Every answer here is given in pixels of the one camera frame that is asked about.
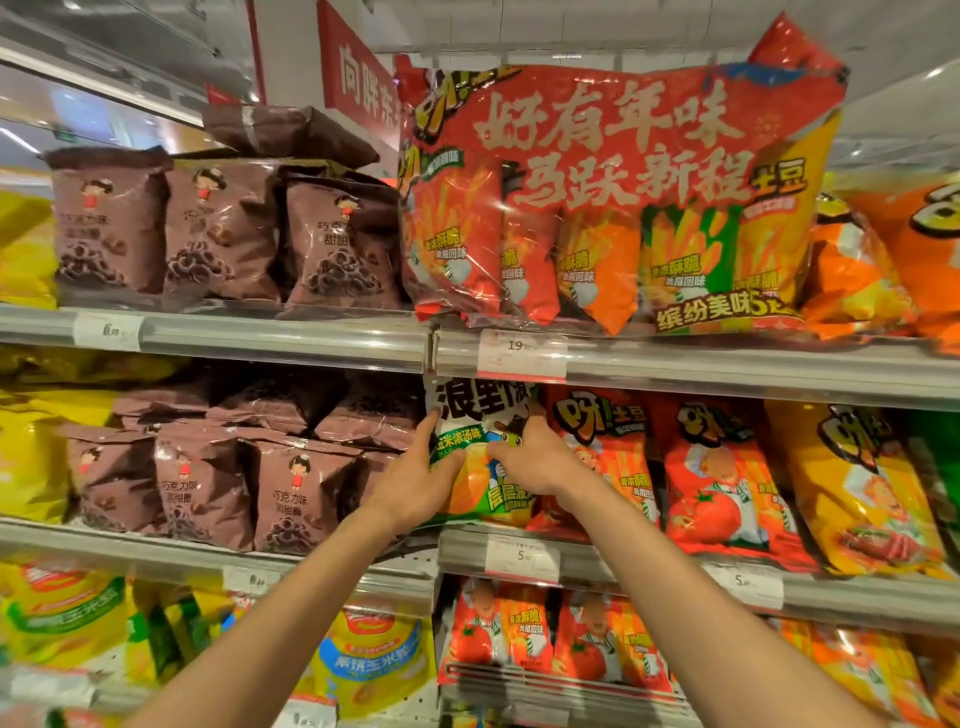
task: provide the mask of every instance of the shelf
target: shelf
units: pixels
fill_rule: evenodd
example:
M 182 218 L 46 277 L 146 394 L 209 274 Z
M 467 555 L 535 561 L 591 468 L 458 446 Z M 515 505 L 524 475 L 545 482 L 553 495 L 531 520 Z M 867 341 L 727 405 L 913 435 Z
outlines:
M 560 552 L 560 582 L 571 589 L 622 594 L 609 567 L 593 546 L 545 539 L 535 533 L 495 525 L 448 526 L 440 537 L 440 569 L 467 576 L 485 573 L 487 542 L 493 535 L 540 542 Z M 782 582 L 783 605 L 770 608 L 764 599 L 730 588 L 754 611 L 801 619 L 857 624 L 933 635 L 960 636 L 960 582 L 924 576 L 831 578 L 797 574 L 734 561 L 702 562 L 711 575 L 741 569 Z
M 421 374 L 429 327 L 404 311 L 364 312 L 355 318 L 289 321 L 258 318 L 254 310 L 211 308 L 203 314 L 160 313 L 110 308 L 45 311 L 0 304 L 0 341 L 13 344 L 74 346 L 78 315 L 143 318 L 144 352 L 208 356 Z
M 411 537 L 401 545 L 400 555 L 370 567 L 347 606 L 430 617 L 439 580 L 437 549 L 429 544 L 428 538 Z M 0 518 L 0 560 L 33 560 L 54 570 L 102 569 L 214 592 L 232 589 L 252 594 L 262 594 L 300 562 L 296 556 L 237 553 L 172 539 L 105 533 L 83 525 L 10 518 Z M 249 583 L 251 577 L 255 585 L 250 589 L 234 586 Z
M 611 339 L 550 329 L 539 335 L 553 351 L 565 345 L 571 384 L 960 410 L 960 360 L 931 354 L 924 342 L 887 339 L 813 351 L 736 335 Z M 480 336 L 480 329 L 444 323 L 431 352 L 437 374 L 476 376 Z

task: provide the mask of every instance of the price label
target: price label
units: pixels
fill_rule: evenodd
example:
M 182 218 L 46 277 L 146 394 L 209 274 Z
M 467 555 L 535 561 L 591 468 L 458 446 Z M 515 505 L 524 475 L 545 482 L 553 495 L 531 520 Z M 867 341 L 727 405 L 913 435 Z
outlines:
M 224 589 L 228 592 L 261 596 L 283 578 L 282 571 L 224 567 Z
M 783 576 L 776 569 L 719 564 L 704 564 L 704 569 L 744 604 L 775 612 L 783 609 Z
M 563 382 L 566 359 L 566 339 L 562 336 L 485 328 L 480 333 L 477 376 Z
M 17 667 L 13 672 L 10 695 L 15 700 L 57 708 L 89 708 L 97 689 L 85 674 Z
M 73 343 L 111 352 L 139 352 L 143 316 L 126 313 L 78 313 L 73 321 Z
M 542 541 L 491 535 L 487 538 L 484 571 L 492 576 L 560 584 L 560 550 Z

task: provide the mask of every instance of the red sign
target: red sign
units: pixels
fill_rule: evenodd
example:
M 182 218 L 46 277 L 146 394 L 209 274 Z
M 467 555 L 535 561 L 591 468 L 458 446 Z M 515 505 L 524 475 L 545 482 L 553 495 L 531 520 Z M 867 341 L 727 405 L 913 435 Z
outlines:
M 394 149 L 400 141 L 400 102 L 394 79 L 327 0 L 317 3 L 324 104 Z

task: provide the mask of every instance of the left hand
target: left hand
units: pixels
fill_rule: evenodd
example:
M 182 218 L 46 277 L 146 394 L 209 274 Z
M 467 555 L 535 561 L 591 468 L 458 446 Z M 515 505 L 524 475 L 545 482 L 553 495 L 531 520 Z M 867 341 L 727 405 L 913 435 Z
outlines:
M 439 419 L 440 410 L 434 410 L 417 425 L 413 444 L 376 479 L 373 493 L 361 506 L 361 511 L 387 519 L 394 535 L 437 514 L 464 464 L 466 452 L 457 449 L 430 467 L 430 435 Z

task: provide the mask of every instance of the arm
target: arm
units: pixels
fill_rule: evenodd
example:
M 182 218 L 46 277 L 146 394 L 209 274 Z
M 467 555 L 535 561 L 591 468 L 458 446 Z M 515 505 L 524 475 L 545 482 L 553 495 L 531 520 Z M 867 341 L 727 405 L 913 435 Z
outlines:
M 126 728 L 270 728 L 373 558 L 396 534 L 433 516 L 449 494 L 463 452 L 429 470 L 436 422 L 436 413 L 421 422 L 370 499 Z
M 541 415 L 519 448 L 488 448 L 517 483 L 556 496 L 587 530 L 705 725 L 884 725 L 584 466 Z

